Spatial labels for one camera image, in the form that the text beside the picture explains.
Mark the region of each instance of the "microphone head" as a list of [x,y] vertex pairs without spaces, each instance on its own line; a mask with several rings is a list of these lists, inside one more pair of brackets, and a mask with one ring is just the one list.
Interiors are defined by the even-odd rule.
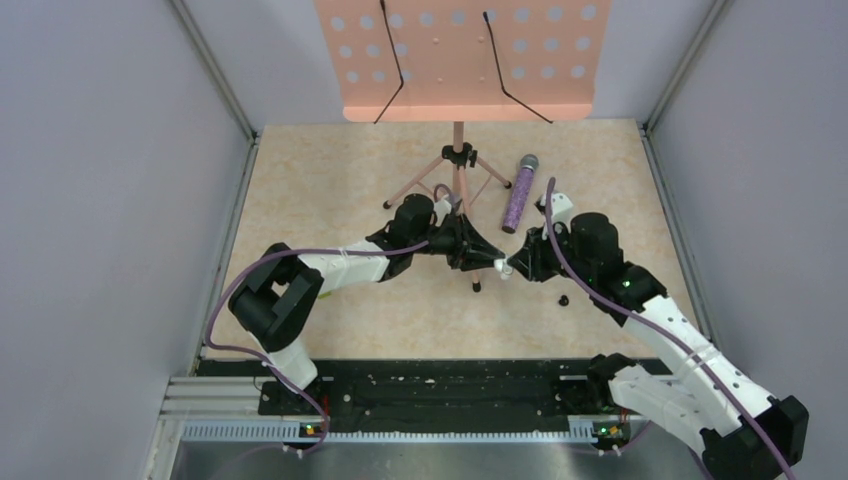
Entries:
[[539,168],[539,158],[532,153],[528,153],[524,155],[519,163],[520,168],[529,168],[530,170],[536,171]]

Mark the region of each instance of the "tripod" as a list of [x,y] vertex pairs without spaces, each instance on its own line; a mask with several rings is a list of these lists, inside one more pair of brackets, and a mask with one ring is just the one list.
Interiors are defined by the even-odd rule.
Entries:
[[[433,170],[442,163],[443,160],[447,160],[454,165],[453,169],[453,183],[451,185],[451,189],[454,193],[458,193],[462,202],[460,204],[460,210],[465,213],[468,218],[471,218],[471,205],[474,203],[474,200],[480,195],[486,185],[489,184],[489,181],[492,177],[498,179],[499,182],[504,186],[504,188],[512,188],[512,182],[503,177],[500,173],[497,172],[491,165],[489,165],[482,157],[477,155],[477,150],[471,146],[470,143],[463,141],[465,132],[465,123],[464,122],[453,122],[453,145],[445,145],[442,147],[442,154],[436,157],[429,165],[424,167],[423,170],[418,172],[417,175],[412,177],[412,180],[406,183],[400,190],[397,191],[394,195],[391,196],[388,200],[383,202],[383,208],[390,209],[392,208],[392,204],[394,204],[400,197],[406,194],[412,187],[415,185],[420,185],[425,190],[430,190],[426,185],[421,183],[421,180],[424,179],[427,175],[430,174]],[[466,165],[470,168],[474,168],[476,164],[480,164],[484,170],[489,172],[489,178],[486,179],[486,182],[480,187],[480,190],[476,195],[472,198],[468,192],[468,180],[465,176]],[[476,271],[471,272],[471,286],[475,292],[479,292],[482,289],[482,285],[480,284],[480,274]]]

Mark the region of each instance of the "table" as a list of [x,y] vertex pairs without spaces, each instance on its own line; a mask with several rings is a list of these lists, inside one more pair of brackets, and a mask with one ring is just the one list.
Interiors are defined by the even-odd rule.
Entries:
[[[451,143],[451,131],[449,123],[266,127],[226,282],[272,243],[340,247],[382,228],[394,215],[394,209],[381,207],[383,201]],[[523,155],[536,154],[541,166],[528,203],[555,176],[577,213],[610,217],[625,259],[648,268],[695,320],[635,121],[469,123],[465,134],[508,178]],[[487,177],[481,168],[469,169],[470,190],[476,192]],[[445,162],[425,181],[430,187],[450,185],[450,165]],[[471,219],[486,239],[511,254],[523,244],[524,231],[542,225],[543,218],[528,205],[516,234],[501,231],[510,192],[489,182]],[[483,291],[473,293],[469,274],[450,270],[442,257],[416,256],[389,282],[352,286],[318,300],[302,337],[313,358],[654,356],[573,282],[529,283],[519,275],[502,281],[493,270],[483,271],[482,281]],[[571,300],[567,307],[558,304],[562,294]],[[213,338],[255,346],[228,311]]]

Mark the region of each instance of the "pink perforated panel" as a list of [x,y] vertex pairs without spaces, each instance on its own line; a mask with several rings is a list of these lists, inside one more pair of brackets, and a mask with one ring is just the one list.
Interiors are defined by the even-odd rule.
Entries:
[[[374,121],[398,87],[379,0],[314,0],[344,115]],[[586,117],[611,0],[386,0],[406,85],[381,121],[536,120],[498,83],[552,120]]]

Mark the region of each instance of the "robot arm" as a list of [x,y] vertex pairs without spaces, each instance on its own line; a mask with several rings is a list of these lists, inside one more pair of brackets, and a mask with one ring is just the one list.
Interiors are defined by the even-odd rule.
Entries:
[[[317,376],[315,365],[300,341],[300,332],[312,306],[322,295],[359,283],[384,282],[412,264],[413,253],[387,252],[427,242],[414,253],[444,255],[451,268],[463,271],[492,267],[505,257],[477,233],[448,198],[408,195],[386,226],[339,254],[304,253],[267,262],[254,270],[236,289],[228,307],[239,324],[262,347],[280,372],[304,388]],[[291,250],[272,245],[264,256]],[[374,252],[348,255],[346,252]],[[284,287],[278,293],[275,285]]]
[[[692,326],[647,269],[624,261],[618,231],[605,215],[584,213],[572,219],[571,202],[561,197],[564,195],[555,194],[552,202],[556,240],[580,279],[607,300],[672,333],[694,352],[685,353],[655,329],[593,299],[597,308],[650,346],[685,387],[682,390],[655,379],[623,355],[599,355],[589,372],[596,398],[639,412],[675,435],[704,459],[716,478],[775,478],[780,474],[775,459],[701,368],[708,365],[765,429],[787,461],[797,463],[809,417],[804,406],[793,396],[778,401],[742,374]],[[537,207],[541,210],[544,205],[540,201]],[[507,264],[530,281],[567,277],[546,237],[544,229],[529,230],[524,246]]]

